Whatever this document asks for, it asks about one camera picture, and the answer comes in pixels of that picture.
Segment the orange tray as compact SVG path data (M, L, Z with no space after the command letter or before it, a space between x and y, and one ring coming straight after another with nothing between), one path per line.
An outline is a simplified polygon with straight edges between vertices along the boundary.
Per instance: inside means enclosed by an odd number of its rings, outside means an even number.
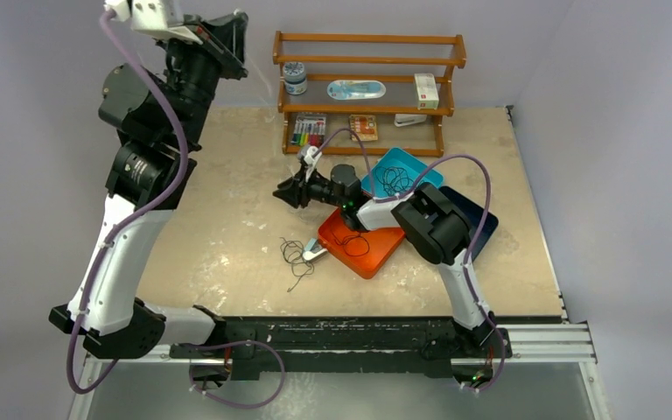
M370 232L350 229L335 210L318 228L318 240L338 261L364 279L371 279L405 238L399 227Z

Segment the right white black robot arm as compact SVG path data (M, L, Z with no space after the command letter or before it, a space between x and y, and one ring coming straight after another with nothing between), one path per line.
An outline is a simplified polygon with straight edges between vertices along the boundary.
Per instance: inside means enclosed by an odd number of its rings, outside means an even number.
M469 356L489 346L500 351L503 335L481 296L472 262L489 209L483 208L479 221L473 223L449 191L422 183L402 198L379 201L363 192L350 164L334 166L328 178L313 166L302 164L272 194L294 208L307 207L313 200L337 207L346 225L358 232L400 228L415 251L441 276L451 302L458 349Z

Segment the light blue tray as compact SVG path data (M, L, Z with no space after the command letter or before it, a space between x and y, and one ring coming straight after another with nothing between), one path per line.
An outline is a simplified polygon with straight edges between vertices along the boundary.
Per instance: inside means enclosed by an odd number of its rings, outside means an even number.
M406 193L427 164L401 148L391 148L361 179L362 190L378 198Z

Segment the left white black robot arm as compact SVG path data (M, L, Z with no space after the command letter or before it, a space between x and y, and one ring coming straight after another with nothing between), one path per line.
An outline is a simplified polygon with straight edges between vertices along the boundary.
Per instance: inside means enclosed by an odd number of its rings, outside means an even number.
M204 19L160 1L107 7L101 23L129 18L164 51L155 75L126 61L106 76L100 119L120 146L106 181L101 230L73 298L51 309L49 321L100 359L138 359L161 344L192 345L203 357L223 352L223 321L201 305L166 307L137 295L151 251L181 201L195 168L190 153L222 79L248 74L248 16L235 11Z

